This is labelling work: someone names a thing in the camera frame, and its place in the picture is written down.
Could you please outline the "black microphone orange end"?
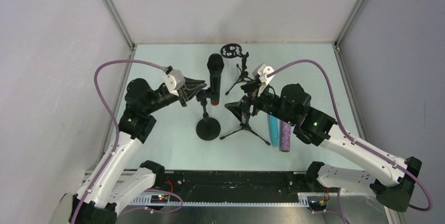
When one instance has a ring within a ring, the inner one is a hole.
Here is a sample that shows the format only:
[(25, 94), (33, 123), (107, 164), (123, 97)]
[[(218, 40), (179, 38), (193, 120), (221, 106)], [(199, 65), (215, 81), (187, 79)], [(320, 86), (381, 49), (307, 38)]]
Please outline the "black microphone orange end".
[(208, 97), (212, 106), (217, 106), (220, 99), (221, 74), (224, 69), (224, 61), (220, 54), (211, 54), (208, 58), (207, 68), (209, 70), (210, 86)]

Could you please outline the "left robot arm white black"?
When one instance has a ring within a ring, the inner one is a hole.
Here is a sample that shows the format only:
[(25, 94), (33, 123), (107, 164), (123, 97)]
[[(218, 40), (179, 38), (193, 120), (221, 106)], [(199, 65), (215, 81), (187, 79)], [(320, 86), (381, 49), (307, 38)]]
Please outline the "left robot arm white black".
[(116, 122), (116, 140), (99, 165), (73, 195), (68, 223), (115, 223), (122, 210), (143, 191), (160, 182), (164, 167), (153, 161), (142, 163), (131, 178), (116, 185), (131, 157), (143, 146), (156, 119), (154, 112), (179, 101), (182, 106), (206, 86), (204, 80), (167, 74), (153, 90), (145, 79), (127, 85), (125, 110)]

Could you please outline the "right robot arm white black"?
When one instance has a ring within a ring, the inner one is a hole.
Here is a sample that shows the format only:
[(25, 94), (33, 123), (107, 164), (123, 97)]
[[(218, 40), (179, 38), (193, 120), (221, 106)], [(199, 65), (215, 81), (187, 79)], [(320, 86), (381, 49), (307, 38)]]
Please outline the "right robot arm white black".
[(343, 169), (312, 162), (307, 178), (323, 187), (361, 191), (394, 211), (411, 208), (414, 188), (419, 185), (419, 159), (392, 155), (355, 136), (339, 119), (312, 107), (311, 96), (300, 84), (284, 86), (280, 95), (259, 81), (248, 82), (242, 89), (244, 96), (239, 101), (225, 104), (240, 122), (264, 112), (291, 125), (303, 143), (332, 151), (357, 165), (357, 169)]

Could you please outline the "round base clip mic stand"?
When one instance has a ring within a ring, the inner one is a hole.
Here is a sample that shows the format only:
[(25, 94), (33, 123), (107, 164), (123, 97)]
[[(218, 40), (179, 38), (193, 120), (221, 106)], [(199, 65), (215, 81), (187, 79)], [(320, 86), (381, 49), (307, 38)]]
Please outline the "round base clip mic stand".
[(203, 118), (196, 125), (197, 136), (204, 141), (212, 141), (216, 139), (221, 131), (218, 120), (211, 118), (207, 112), (207, 99), (214, 98), (210, 88), (203, 89), (198, 92), (196, 99), (203, 108)]

